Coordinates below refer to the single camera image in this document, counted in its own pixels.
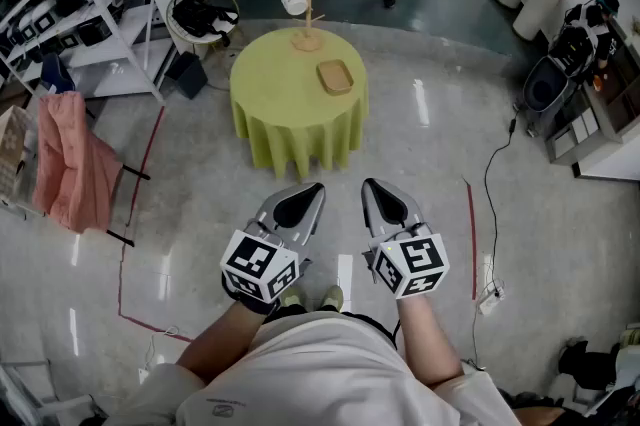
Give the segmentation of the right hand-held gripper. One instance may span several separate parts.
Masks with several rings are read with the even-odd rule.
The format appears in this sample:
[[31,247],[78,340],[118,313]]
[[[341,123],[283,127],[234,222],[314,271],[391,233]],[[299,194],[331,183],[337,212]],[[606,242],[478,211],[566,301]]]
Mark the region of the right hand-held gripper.
[[373,281],[396,300],[437,289],[450,264],[441,235],[432,232],[417,202],[377,178],[363,182],[361,201],[371,235],[363,256]]

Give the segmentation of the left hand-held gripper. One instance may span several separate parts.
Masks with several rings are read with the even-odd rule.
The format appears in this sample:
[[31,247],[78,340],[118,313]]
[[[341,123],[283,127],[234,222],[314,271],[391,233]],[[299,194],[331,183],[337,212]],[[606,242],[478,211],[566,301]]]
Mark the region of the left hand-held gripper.
[[259,315],[276,310],[280,296],[312,264],[305,244],[315,233],[325,201],[325,187],[318,182],[269,196],[224,251],[220,268],[227,295]]

